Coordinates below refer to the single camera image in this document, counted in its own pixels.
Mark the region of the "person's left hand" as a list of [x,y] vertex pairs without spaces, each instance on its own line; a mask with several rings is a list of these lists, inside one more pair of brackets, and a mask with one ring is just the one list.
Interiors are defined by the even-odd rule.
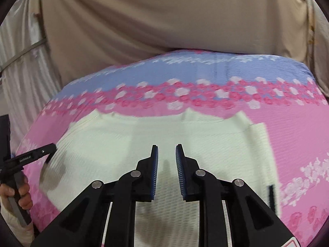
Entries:
[[[31,194],[30,194],[30,185],[28,184],[28,178],[24,176],[23,184],[18,188],[18,193],[20,195],[20,200],[18,201],[19,206],[24,210],[30,210],[33,206]],[[9,203],[9,198],[14,197],[15,190],[12,187],[2,183],[1,184],[1,202],[5,209],[13,213],[12,206]]]

